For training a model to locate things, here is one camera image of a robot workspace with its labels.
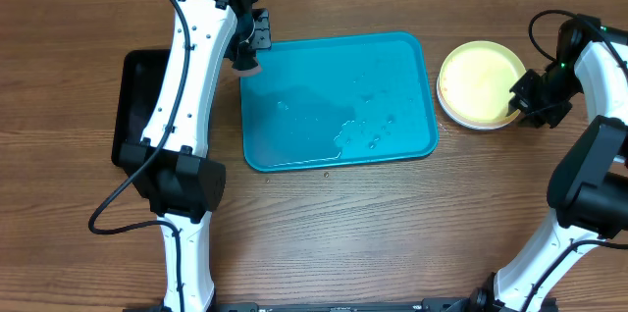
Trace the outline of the green and pink sponge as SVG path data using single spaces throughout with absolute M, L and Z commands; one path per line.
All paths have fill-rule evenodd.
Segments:
M 239 78 L 252 77 L 262 72 L 262 68 L 255 58 L 234 62 L 233 70 Z

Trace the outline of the yellow-green plate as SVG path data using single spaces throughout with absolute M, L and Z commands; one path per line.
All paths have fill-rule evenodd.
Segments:
M 478 40 L 450 52 L 438 78 L 447 104 L 456 113 L 473 121 L 491 122 L 508 116 L 508 102 L 513 96 L 509 89 L 525 72 L 511 50 Z

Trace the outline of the white plate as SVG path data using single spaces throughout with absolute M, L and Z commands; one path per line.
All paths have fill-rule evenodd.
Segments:
M 436 95 L 442 109 L 456 123 L 471 130 L 498 130 L 513 123 L 520 115 L 519 111 L 515 111 L 509 116 L 506 116 L 505 118 L 501 120 L 497 120 L 497 121 L 491 121 L 491 122 L 473 121 L 471 119 L 467 119 L 461 116 L 460 114 L 456 113 L 455 110 L 447 104 L 444 97 L 444 91 L 445 89 L 441 86 L 441 80 L 438 78 L 436 81 Z

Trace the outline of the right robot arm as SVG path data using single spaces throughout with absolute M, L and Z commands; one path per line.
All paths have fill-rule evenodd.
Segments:
M 553 171 L 549 212 L 516 257 L 453 311 L 554 311 L 552 288 L 597 247 L 624 250 L 627 228 L 627 33 L 596 17 L 562 11 L 556 52 L 543 73 L 527 71 L 510 89 L 510 111 L 523 123 L 556 127 L 585 97 L 589 124 Z

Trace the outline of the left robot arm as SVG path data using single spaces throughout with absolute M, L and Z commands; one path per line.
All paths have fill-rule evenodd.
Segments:
M 135 50 L 124 63 L 113 163 L 149 202 L 165 247 L 167 289 L 161 311 L 207 311 L 209 227 L 226 169 L 208 159 L 209 120 L 221 66 L 259 71 L 256 53 L 271 45 L 258 0 L 170 0 L 168 50 Z

